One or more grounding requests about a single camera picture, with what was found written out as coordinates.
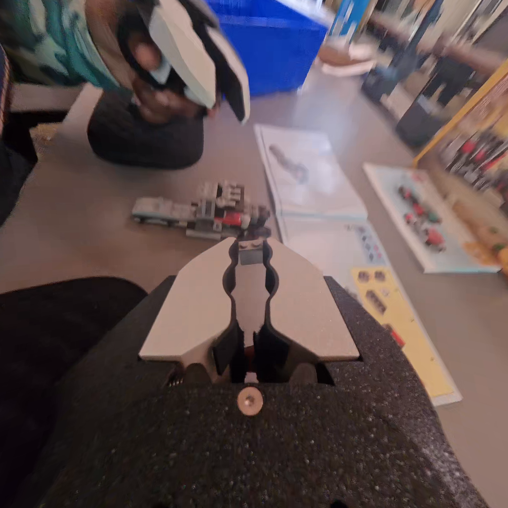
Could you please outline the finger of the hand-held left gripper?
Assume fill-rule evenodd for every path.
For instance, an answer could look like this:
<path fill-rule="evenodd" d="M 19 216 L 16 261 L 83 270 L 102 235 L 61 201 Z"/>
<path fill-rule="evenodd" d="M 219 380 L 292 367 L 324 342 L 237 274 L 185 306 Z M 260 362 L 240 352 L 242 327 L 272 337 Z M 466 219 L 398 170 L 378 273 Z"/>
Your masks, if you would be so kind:
<path fill-rule="evenodd" d="M 215 65 L 216 84 L 241 124 L 251 113 L 250 85 L 245 67 L 220 29 L 206 27 L 206 51 Z"/>
<path fill-rule="evenodd" d="M 170 89 L 212 109 L 216 99 L 215 65 L 194 31 L 180 1 L 156 1 L 148 17 L 148 33 L 161 55 L 150 71 L 153 87 Z"/>

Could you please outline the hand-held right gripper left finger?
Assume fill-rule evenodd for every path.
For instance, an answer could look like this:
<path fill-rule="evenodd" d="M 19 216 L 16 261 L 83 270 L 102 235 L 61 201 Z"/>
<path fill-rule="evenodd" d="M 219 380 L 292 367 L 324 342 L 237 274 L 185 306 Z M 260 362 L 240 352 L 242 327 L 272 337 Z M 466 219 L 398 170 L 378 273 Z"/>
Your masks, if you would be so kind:
<path fill-rule="evenodd" d="M 139 351 L 144 361 L 202 365 L 221 379 L 244 343 L 232 292 L 239 244 L 227 238 L 187 263 L 176 275 Z"/>

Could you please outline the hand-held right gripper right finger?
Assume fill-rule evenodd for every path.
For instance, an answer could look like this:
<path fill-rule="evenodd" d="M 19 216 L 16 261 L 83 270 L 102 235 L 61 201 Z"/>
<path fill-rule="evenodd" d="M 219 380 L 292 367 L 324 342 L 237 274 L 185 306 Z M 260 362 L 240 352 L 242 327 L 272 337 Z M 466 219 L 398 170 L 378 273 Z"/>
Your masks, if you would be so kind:
<path fill-rule="evenodd" d="M 254 334 L 261 383 L 287 383 L 301 365 L 357 361 L 360 352 L 321 270 L 276 239 L 263 241 L 264 322 Z"/>

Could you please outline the grey two-stud toy brick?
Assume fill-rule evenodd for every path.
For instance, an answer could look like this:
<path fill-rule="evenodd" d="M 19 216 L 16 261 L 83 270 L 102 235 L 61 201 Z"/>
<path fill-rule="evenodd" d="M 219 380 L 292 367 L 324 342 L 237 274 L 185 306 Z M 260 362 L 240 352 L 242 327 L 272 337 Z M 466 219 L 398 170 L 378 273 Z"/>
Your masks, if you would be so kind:
<path fill-rule="evenodd" d="M 238 261 L 241 266 L 264 265 L 264 239 L 238 242 Z"/>

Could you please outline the toy brick truck model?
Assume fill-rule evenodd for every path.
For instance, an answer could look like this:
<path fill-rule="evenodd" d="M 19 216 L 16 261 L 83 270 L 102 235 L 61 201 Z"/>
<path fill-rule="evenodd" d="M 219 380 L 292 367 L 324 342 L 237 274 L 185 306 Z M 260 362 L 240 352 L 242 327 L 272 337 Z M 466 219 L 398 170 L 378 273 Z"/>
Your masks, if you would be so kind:
<path fill-rule="evenodd" d="M 163 197 L 142 197 L 135 201 L 132 219 L 139 224 L 181 228 L 186 236 L 221 241 L 268 238 L 267 206 L 251 201 L 245 187 L 232 181 L 205 182 L 193 202 L 178 203 Z"/>

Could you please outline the large blue plastic bin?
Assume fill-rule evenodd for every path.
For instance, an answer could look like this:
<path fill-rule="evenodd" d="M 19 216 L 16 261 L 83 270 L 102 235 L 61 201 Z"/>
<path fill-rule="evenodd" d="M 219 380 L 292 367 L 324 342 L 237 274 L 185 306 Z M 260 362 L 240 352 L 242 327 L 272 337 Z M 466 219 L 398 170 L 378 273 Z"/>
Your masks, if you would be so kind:
<path fill-rule="evenodd" d="M 251 97 L 300 88 L 330 22 L 289 1 L 207 1 L 240 56 Z"/>

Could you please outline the step-page instruction booklet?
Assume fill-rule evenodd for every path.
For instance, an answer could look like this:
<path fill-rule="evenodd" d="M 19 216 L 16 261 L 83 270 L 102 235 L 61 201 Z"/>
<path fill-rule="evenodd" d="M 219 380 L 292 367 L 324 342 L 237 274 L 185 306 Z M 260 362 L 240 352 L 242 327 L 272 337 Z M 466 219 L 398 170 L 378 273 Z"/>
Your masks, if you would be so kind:
<path fill-rule="evenodd" d="M 340 168 L 326 134 L 254 127 L 283 244 L 332 277 L 383 327 L 416 371 L 434 406 L 462 394 L 400 285 Z"/>

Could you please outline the blue toy brick set box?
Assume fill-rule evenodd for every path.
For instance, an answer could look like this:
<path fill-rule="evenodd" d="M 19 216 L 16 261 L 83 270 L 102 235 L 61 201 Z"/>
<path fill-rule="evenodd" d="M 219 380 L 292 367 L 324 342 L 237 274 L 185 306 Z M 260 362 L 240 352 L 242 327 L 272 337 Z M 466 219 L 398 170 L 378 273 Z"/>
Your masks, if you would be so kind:
<path fill-rule="evenodd" d="M 348 45 L 372 14 L 376 1 L 333 1 L 336 8 L 327 40 Z"/>

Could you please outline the car-cover instruction booklet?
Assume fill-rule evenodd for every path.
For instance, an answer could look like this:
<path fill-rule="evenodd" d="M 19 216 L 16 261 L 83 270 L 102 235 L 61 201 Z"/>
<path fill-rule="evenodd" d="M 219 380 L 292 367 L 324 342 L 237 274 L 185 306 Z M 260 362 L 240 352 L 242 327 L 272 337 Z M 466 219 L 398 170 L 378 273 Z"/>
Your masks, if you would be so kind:
<path fill-rule="evenodd" d="M 461 203 L 450 204 L 424 170 L 369 162 L 372 188 L 426 274 L 499 273 L 507 238 L 474 219 Z"/>

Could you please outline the black power adapters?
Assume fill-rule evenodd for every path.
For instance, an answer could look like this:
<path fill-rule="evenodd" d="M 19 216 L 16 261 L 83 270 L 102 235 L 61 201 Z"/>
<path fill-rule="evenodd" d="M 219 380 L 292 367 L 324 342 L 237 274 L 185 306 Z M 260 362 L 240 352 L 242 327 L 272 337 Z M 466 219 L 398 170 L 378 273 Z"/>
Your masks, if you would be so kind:
<path fill-rule="evenodd" d="M 395 132 L 411 149 L 421 149 L 444 126 L 442 107 L 420 94 L 398 121 Z"/>

